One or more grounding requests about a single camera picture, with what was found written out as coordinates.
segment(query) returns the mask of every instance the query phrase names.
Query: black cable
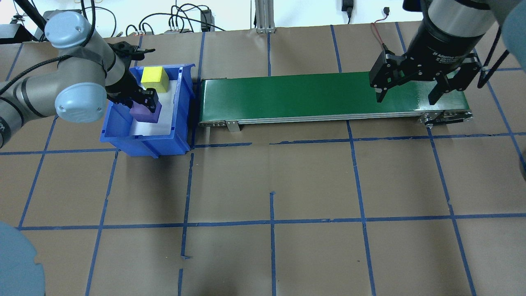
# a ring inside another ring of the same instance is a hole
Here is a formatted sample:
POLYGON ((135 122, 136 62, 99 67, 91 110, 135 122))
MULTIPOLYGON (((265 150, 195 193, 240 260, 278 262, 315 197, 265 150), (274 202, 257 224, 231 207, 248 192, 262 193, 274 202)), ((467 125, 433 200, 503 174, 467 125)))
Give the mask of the black cable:
POLYGON ((22 22, 22 27, 25 28, 26 25, 24 24, 24 22, 25 22, 24 15, 22 15, 22 14, 20 14, 20 12, 18 12, 18 8, 16 8, 15 0, 13 0, 13 6, 15 7, 16 15, 13 15, 13 18, 11 20, 12 21, 17 20, 17 23, 18 23, 18 21, 21 21, 22 22))
POLYGON ((181 27, 180 32, 182 32, 185 29, 185 19, 182 18, 180 15, 172 15, 170 17, 170 19, 168 20, 168 26, 171 25, 170 28, 173 27, 175 29, 176 25, 174 24, 174 17, 175 17, 175 21, 177 21, 178 17, 181 19, 181 22, 183 23, 183 26, 181 27))
POLYGON ((84 15, 84 17, 88 19, 88 16, 86 15, 86 6, 84 6, 84 0, 80 0, 80 10, 82 11, 82 15, 84 15))
POLYGON ((136 26, 134 26, 134 25, 128 25, 128 26, 126 27, 126 31, 125 31, 126 36, 128 36, 128 29, 129 29, 130 27, 132 27, 132 28, 135 30, 135 32, 137 32, 137 33, 139 32, 139 30, 137 30, 137 27, 136 27, 136 26))
POLYGON ((59 56, 59 57, 56 57, 56 58, 51 58, 51 59, 49 59, 47 61, 43 61, 43 62, 40 62, 40 63, 34 65, 34 66, 29 67, 28 69, 26 69, 26 70, 22 71, 20 74, 18 74, 11 81, 9 81, 6 85, 4 85, 4 87, 2 87, 2 89, 0 90, 0 95, 5 93, 13 84, 15 84, 15 82, 17 82, 20 78, 25 76, 27 73, 33 71, 34 69, 40 68, 40 67, 42 67, 44 65, 47 65, 47 64, 50 64, 50 63, 53 63, 53 62, 64 61, 64 60, 67 60, 70 57, 71 57, 70 55, 63 55, 63 56, 59 56))
MULTIPOLYGON (((164 12, 158 12, 158 13, 152 13, 152 14, 149 14, 147 16, 145 16, 140 22, 139 22, 139 25, 141 25, 147 18, 151 17, 151 16, 154 16, 154 15, 170 15, 172 16, 173 14, 171 13, 164 13, 164 12)), ((187 19, 189 21, 194 21, 194 22, 198 22, 198 23, 202 23, 202 24, 205 24, 205 25, 208 25, 208 26, 211 26, 211 27, 214 27, 216 29, 219 29, 221 31, 225 31, 224 29, 216 26, 216 25, 213 25, 213 24, 209 24, 209 23, 205 23, 205 22, 201 22, 201 21, 198 21, 196 19, 193 19, 193 18, 189 18, 189 17, 184 17, 184 16, 179 16, 179 17, 182 17, 184 19, 187 19)))
POLYGON ((115 35, 115 32, 117 31, 117 18, 115 17, 115 14, 111 10, 109 10, 107 8, 104 8, 104 7, 95 6, 95 8, 103 9, 103 10, 105 10, 105 11, 107 11, 107 12, 112 14, 113 21, 115 22, 115 25, 113 26, 113 33, 112 33, 112 35, 110 37, 113 37, 113 35, 115 35))
MULTIPOLYGON (((92 7, 95 7, 95 0, 91 0, 92 7)), ((95 9, 92 9, 92 27, 89 29, 88 37, 82 42, 80 45, 81 47, 86 46, 88 42, 92 39, 92 35, 95 32, 95 9)))
MULTIPOLYGON (((91 0, 91 3, 92 3, 92 6, 95 6, 95 0, 91 0)), ((82 44, 81 44, 82 47, 84 47, 84 46, 86 46, 86 44, 88 44, 89 40, 91 39, 91 37, 92 37, 92 35, 93 35, 94 31, 95 31, 95 10, 94 9, 92 9, 92 17, 93 17, 93 19, 92 19, 92 26, 89 29, 89 35, 84 40, 84 42, 82 42, 82 44)), ((33 65, 33 66, 27 68, 26 70, 24 70, 20 74, 18 74, 15 78, 13 78, 11 81, 9 81, 6 85, 4 85, 4 87, 2 87, 2 89, 0 90, 0 95, 5 93, 13 84, 15 84, 18 80, 20 80, 20 78, 24 77, 25 75, 27 75, 29 72, 33 71, 34 69, 40 68, 40 67, 42 67, 44 65, 47 65, 47 64, 50 64, 50 63, 65 61, 65 60, 67 60, 70 57, 72 57, 72 56, 70 56, 70 55, 61 55, 59 57, 50 58, 49 60, 40 62, 40 63, 38 63, 36 65, 33 65)))
POLYGON ((35 2, 33 0, 31 0, 31 4, 33 4, 33 7, 36 9, 36 11, 38 11, 38 8, 36 8, 35 2))
MULTIPOLYGON (((183 11, 183 10, 181 9, 181 7, 179 7, 179 6, 177 6, 177 5, 173 5, 173 6, 171 7, 170 12, 171 12, 172 14, 174 14, 174 7, 177 8, 177 13, 175 14, 175 24, 176 24, 176 26, 179 26, 179 24, 177 23, 177 17, 179 16, 179 12, 183 12, 183 14, 184 14, 186 17, 188 17, 188 15, 186 14, 185 11, 183 11)), ((185 26, 185 20, 182 19, 182 22, 183 22, 183 27, 184 27, 184 26, 185 26)), ((191 22, 188 22, 188 24, 190 25, 190 31, 194 32, 194 27, 192 26, 192 23, 191 23, 191 22)))
POLYGON ((477 84, 477 88, 483 88, 486 83, 489 81, 489 79, 491 78, 491 76, 493 76, 493 74, 495 74, 495 72, 497 71, 497 69, 500 67, 500 65, 502 64, 502 62, 504 62, 504 60, 508 57, 508 55, 510 54, 510 52, 508 50, 505 50, 504 53, 502 53, 502 55, 499 57, 499 59, 495 62, 495 64, 493 65, 493 67, 488 71, 487 74, 483 74, 483 72, 480 73, 480 76, 479 76, 479 82, 477 84))
POLYGON ((207 19, 207 17, 206 17, 206 14, 205 14, 205 12, 200 8, 200 6, 204 6, 204 7, 206 7, 207 9, 210 9, 210 7, 208 7, 208 6, 206 6, 206 5, 194 5, 194 4, 191 4, 191 3, 185 3, 185 4, 181 5, 180 8, 181 8, 181 11, 183 11, 184 13, 187 12, 187 11, 191 11, 192 9, 198 9, 198 10, 201 12, 201 15, 203 15, 203 17, 205 18, 205 23, 208 23, 208 19, 207 19), (192 8, 187 9, 187 10, 182 10, 183 7, 186 6, 186 5, 189 5, 189 6, 191 6, 192 8))
POLYGON ((495 39, 493 40, 493 44, 491 45, 490 52, 488 53, 488 56, 486 57, 486 61, 484 62, 484 65, 482 69, 480 70, 480 76, 479 76, 479 82, 477 83, 477 88, 483 88, 486 85, 486 83, 489 81, 491 76, 493 76, 495 71, 497 71, 497 69, 500 67, 502 62, 504 62, 504 60, 510 54, 508 50, 504 51, 504 53, 502 53, 502 55, 497 59, 493 67, 487 73, 484 73, 485 71, 484 69, 488 67, 488 65, 490 64, 490 60, 493 57, 493 54, 495 53, 495 49, 497 48, 497 44, 499 43, 501 33, 502 33, 502 29, 501 27, 499 27, 499 29, 497 30, 497 33, 495 34, 495 39))
POLYGON ((150 26, 150 24, 148 24, 148 23, 146 23, 146 22, 143 23, 143 31, 144 31, 144 34, 146 34, 146 29, 144 28, 144 25, 148 25, 148 27, 150 27, 151 34, 152 34, 152 35, 155 35, 155 33, 154 33, 154 29, 150 26))
POLYGON ((21 14, 18 12, 18 9, 16 8, 15 0, 13 0, 13 6, 15 7, 16 14, 21 15, 21 14))

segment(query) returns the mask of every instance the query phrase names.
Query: metal bracket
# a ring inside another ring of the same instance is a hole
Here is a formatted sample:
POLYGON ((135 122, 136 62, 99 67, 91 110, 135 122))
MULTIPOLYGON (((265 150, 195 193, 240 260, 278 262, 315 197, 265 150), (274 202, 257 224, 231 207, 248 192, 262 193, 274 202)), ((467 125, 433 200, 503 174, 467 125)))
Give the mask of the metal bracket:
POLYGON ((226 120, 225 121, 228 127, 229 132, 240 132, 239 123, 236 120, 226 120))
POLYGON ((450 123, 468 122, 473 119, 471 111, 436 111, 425 112, 420 116, 420 122, 428 128, 450 123))
POLYGON ((226 126, 230 132, 240 132, 241 127, 237 120, 225 120, 225 121, 207 121, 199 123, 201 127, 219 127, 226 126))
POLYGON ((274 0, 256 0, 256 32, 274 33, 274 0))

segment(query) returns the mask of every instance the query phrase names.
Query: white wall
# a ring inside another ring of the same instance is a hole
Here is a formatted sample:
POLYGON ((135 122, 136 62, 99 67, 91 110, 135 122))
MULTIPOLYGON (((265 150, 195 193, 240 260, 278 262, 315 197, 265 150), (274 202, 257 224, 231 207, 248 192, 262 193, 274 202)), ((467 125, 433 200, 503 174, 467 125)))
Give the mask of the white wall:
MULTIPOLYGON (((34 0, 42 14, 44 11, 55 9, 80 8, 79 0, 34 0)), ((178 0, 178 5, 188 0, 178 0)), ((124 31, 126 26, 134 24, 151 13, 169 13, 174 0, 96 0, 96 6, 113 11, 117 17, 117 33, 124 31)), ((421 13, 406 12, 402 9, 403 0, 355 0, 355 9, 351 23, 370 23, 383 18, 382 9, 389 6, 391 14, 386 20, 389 22, 419 21, 421 13)), ((216 25, 225 30, 241 30, 252 27, 254 21, 254 0, 199 0, 193 4, 210 6, 215 17, 216 25)), ((341 12, 341 0, 275 0, 275 23, 277 27, 321 26, 347 23, 347 14, 341 12)), ((12 0, 0 0, 0 23, 7 24, 15 14, 12 0)), ((199 11, 188 12, 190 18, 200 19, 199 11)), ((153 16, 146 22, 152 25, 156 34, 168 30, 169 16, 153 16)), ((25 18, 27 29, 35 32, 35 24, 25 18)), ((97 31, 103 37, 109 37, 113 31, 113 17, 109 12, 97 10, 97 31)), ((194 29, 199 31, 200 24, 194 23, 194 29)))

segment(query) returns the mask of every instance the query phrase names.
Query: blue tape line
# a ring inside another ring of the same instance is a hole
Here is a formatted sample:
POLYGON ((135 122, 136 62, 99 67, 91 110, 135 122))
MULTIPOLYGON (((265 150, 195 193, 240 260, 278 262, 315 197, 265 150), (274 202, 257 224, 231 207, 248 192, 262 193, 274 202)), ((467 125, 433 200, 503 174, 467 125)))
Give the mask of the blue tape line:
POLYGON ((98 229, 98 225, 68 225, 68 226, 24 226, 19 228, 21 231, 35 231, 35 230, 82 230, 82 229, 98 229))
POLYGON ((493 100, 495 101, 495 104, 497 105, 497 109, 499 109, 500 116, 502 117, 502 120, 504 121, 504 124, 506 125, 506 129, 508 130, 508 133, 511 136, 511 141, 513 142, 513 145, 515 146, 515 150, 517 151, 517 154, 519 155, 519 159, 521 160, 522 167, 526 171, 526 161, 524 161, 524 157, 522 156, 521 149, 519 147, 519 144, 517 143, 517 139, 515 139, 515 135, 513 134, 513 131, 511 130, 510 123, 508 122, 508 119, 506 119, 506 116, 504 115, 504 111, 502 110, 502 107, 500 106, 499 99, 497 98, 497 95, 495 91, 493 90, 493 87, 491 86, 491 83, 488 81, 487 86, 490 89, 491 95, 493 96, 493 100))
POLYGON ((437 135, 433 136, 434 139, 456 139, 456 138, 464 138, 464 137, 502 137, 502 136, 509 136, 508 133, 502 133, 502 134, 472 134, 472 135, 437 135))
POLYGON ((358 174, 358 164, 356 162, 355 143, 352 137, 351 125, 349 124, 348 120, 347 120, 347 132, 349 133, 349 140, 350 140, 349 143, 351 144, 352 167, 355 172, 356 190, 358 192, 358 203, 360 205, 360 218, 362 222, 363 242, 365 244, 365 255, 367 258, 367 268, 369 270, 369 281, 371 282, 371 293, 372 293, 372 296, 376 296, 375 278, 372 272, 371 251, 369 248, 369 236, 367 235, 367 220, 365 216, 365 209, 363 208, 363 198, 362 198, 362 191, 361 191, 361 186, 360 186, 360 176, 358 174))
POLYGON ((0 152, 0 155, 32 155, 32 154, 44 154, 44 151, 0 152))
POLYGON ((274 232, 274 196, 276 193, 272 191, 270 193, 270 260, 271 260, 271 272, 272 272, 272 296, 276 296, 276 236, 274 232))
POLYGON ((526 213, 502 213, 502 214, 467 214, 455 215, 456 219, 485 219, 485 218, 524 218, 526 213))
MULTIPOLYGON (((139 36, 139 44, 138 44, 137 46, 139 46, 139 48, 140 48, 140 46, 141 46, 142 44, 143 44, 143 36, 141 35, 141 36, 139 36)), ((139 61, 135 61, 134 64, 133 64, 133 67, 137 67, 137 63, 138 63, 138 62, 139 62, 139 61)))
POLYGON ((238 146, 250 146, 250 145, 252 145, 252 142, 227 143, 227 144, 204 144, 204 145, 195 145, 194 148, 238 147, 238 146))
POLYGON ((117 168, 118 157, 119 157, 119 150, 116 150, 115 158, 113 159, 113 164, 112 164, 112 171, 109 174, 108 189, 106 189, 106 198, 109 197, 109 194, 112 191, 113 177, 115 176, 115 169, 117 168))
POLYGON ((201 86, 201 70, 203 69, 203 52, 205 49, 205 36, 206 32, 203 32, 201 36, 201 47, 199 51, 199 68, 197 69, 197 87, 201 86))
MULTIPOLYGON (((497 214, 464 214, 455 215, 456 219, 494 219, 494 218, 526 218, 526 213, 497 213, 497 214)), ((439 216, 399 216, 399 217, 370 217, 367 222, 387 221, 425 221, 425 220, 447 220, 451 215, 439 216)), ((336 218, 336 219, 283 219, 283 220, 251 220, 233 222, 194 222, 194 223, 158 223, 158 224, 113 224, 104 225, 103 229, 147 229, 147 228, 182 228, 187 227, 222 227, 222 226, 244 226, 244 225, 270 225, 270 224, 309 224, 309 223, 356 223, 361 218, 336 218)), ((20 230, 82 230, 98 229, 98 225, 66 225, 66 226, 23 226, 20 230)))
POLYGON ((61 153, 94 153, 94 152, 115 152, 116 148, 101 148, 101 149, 72 149, 72 150, 50 150, 45 151, 45 154, 61 154, 61 153))
POLYGON ((177 296, 181 296, 183 290, 183 269, 179 269, 179 279, 177 280, 177 296))
POLYGON ((102 235, 102 230, 104 228, 104 219, 106 217, 106 210, 108 209, 108 197, 109 197, 109 193, 112 190, 113 177, 115 176, 115 168, 117 168, 118 156, 119 156, 119 150, 115 151, 115 158, 113 159, 112 170, 109 174, 108 188, 106 189, 106 197, 104 198, 102 214, 100 214, 100 222, 99 222, 98 231, 97 231, 97 239, 95 240, 95 248, 93 249, 92 263, 89 267, 88 282, 86 284, 85 296, 89 295, 89 291, 92 287, 93 270, 95 269, 95 262, 97 260, 98 246, 100 244, 100 236, 102 235))
POLYGON ((426 221, 426 220, 446 220, 450 215, 442 216, 414 216, 414 217, 374 217, 367 218, 367 222, 386 222, 386 221, 426 221))
POLYGON ((194 167, 194 153, 190 156, 190 168, 188 169, 188 183, 186 185, 186 204, 185 204, 185 218, 183 221, 183 224, 185 225, 183 227, 183 238, 181 239, 181 257, 187 259, 187 256, 185 255, 186 251, 186 233, 188 230, 187 224, 188 224, 188 212, 190 210, 190 193, 191 193, 191 187, 192 187, 192 170, 194 167))
MULTIPOLYGON (((203 52, 205 51, 205 36, 206 32, 203 32, 203 34, 201 35, 201 48, 199 51, 199 67, 197 69, 196 97, 200 96, 201 94, 201 71, 203 69, 203 52)), ((199 100, 195 100, 195 102, 198 107, 197 109, 199 110, 199 100)), ((199 115, 196 114, 195 117, 195 121, 193 122, 194 126, 192 127, 192 139, 190 143, 190 149, 192 150, 195 148, 196 145, 197 124, 199 123, 199 115)))
POLYGON ((268 76, 272 76, 272 65, 270 64, 270 33, 267 33, 267 62, 268 62, 268 76))
POLYGON ((102 209, 102 215, 100 215, 100 223, 97 231, 97 238, 95 239, 95 248, 93 249, 92 263, 89 266, 88 282, 86 284, 85 296, 89 296, 89 291, 92 287, 93 270, 95 269, 95 261, 97 260, 98 246, 100 244, 100 236, 104 225, 104 217, 106 216, 106 208, 108 206, 108 199, 104 200, 104 206, 102 209))
POLYGON ((332 42, 334 43, 334 50, 336 52, 336 61, 338 62, 338 73, 341 73, 340 52, 338 51, 338 42, 336 42, 336 34, 334 33, 333 25, 330 25, 330 31, 332 34, 332 42))
POLYGON ((330 223, 330 222, 331 222, 330 219, 283 219, 283 220, 273 220, 274 224, 309 224, 309 223, 330 223))
POLYGON ((233 221, 233 222, 195 222, 187 223, 188 227, 218 227, 272 224, 269 220, 233 221))
POLYGON ((20 222, 18 223, 18 228, 20 229, 22 225, 24 224, 24 219, 26 218, 27 210, 29 209, 29 204, 31 203, 31 198, 33 197, 33 192, 35 191, 36 182, 38 180, 38 175, 40 174, 40 170, 42 169, 42 164, 44 163, 44 157, 46 156, 45 152, 47 151, 47 147, 49 146, 49 142, 51 141, 51 135, 53 134, 53 130, 55 129, 55 124, 57 123, 57 118, 53 120, 53 123, 51 124, 51 128, 49 129, 49 133, 47 135, 46 144, 44 145, 44 153, 40 157, 40 162, 38 163, 38 167, 36 169, 35 177, 33 178, 33 183, 31 184, 31 189, 29 190, 29 194, 27 195, 26 204, 24 206, 24 210, 22 212, 22 216, 20 218, 20 222))
POLYGON ((313 143, 340 143, 349 142, 349 139, 327 139, 327 140, 297 140, 297 141, 282 141, 279 143, 270 143, 269 145, 288 145, 288 144, 313 144, 313 143))
POLYGON ((378 141, 378 140, 421 140, 429 139, 428 136, 400 136, 400 137, 362 137, 353 139, 354 142, 359 141, 378 141))
POLYGON ((497 71, 522 71, 522 68, 500 68, 497 71))
POLYGON ((396 31, 398 32, 398 37, 400 38, 400 42, 402 44, 402 50, 403 52, 406 52, 407 51, 406 43, 403 41, 402 31, 400 30, 400 26, 398 25, 398 22, 395 22, 395 26, 396 26, 396 31))
POLYGON ((20 43, 20 47, 18 48, 18 51, 16 52, 15 59, 13 60, 13 63, 11 65, 11 69, 9 69, 9 73, 7 73, 7 77, 5 77, 5 81, 8 81, 11 77, 11 73, 13 72, 13 69, 15 68, 16 61, 18 60, 18 57, 20 56, 20 52, 22 51, 22 46, 24 43, 20 43))
POLYGON ((475 286, 473 284, 473 278, 471 277, 471 271, 469 270, 468 260, 466 259, 466 253, 464 252, 464 245, 462 244, 462 239, 460 238, 460 231, 457 225, 457 220, 455 218, 453 205, 451 204, 451 201, 450 201, 448 186, 446 185, 446 179, 444 178, 444 172, 442 170, 442 165, 440 164, 437 147, 435 146, 433 134, 431 133, 430 129, 428 129, 428 135, 429 135, 429 141, 431 142, 431 148, 433 149, 434 160, 437 163, 437 169, 440 175, 440 181, 442 182, 442 188, 444 190, 444 195, 446 196, 446 201, 448 203, 449 214, 451 216, 451 221, 453 222, 453 229, 455 231, 455 236, 457 237, 457 243, 459 245, 460 255, 462 257, 462 263, 464 264, 466 276, 468 278, 469 288, 471 290, 472 296, 476 296, 477 292, 475 291, 475 286))
POLYGON ((0 152, 0 155, 35 155, 35 154, 61 154, 61 153, 94 153, 94 152, 113 152, 116 148, 103 149, 73 149, 73 150, 48 150, 48 151, 15 151, 0 152))
POLYGON ((183 223, 104 225, 104 229, 180 228, 183 223))

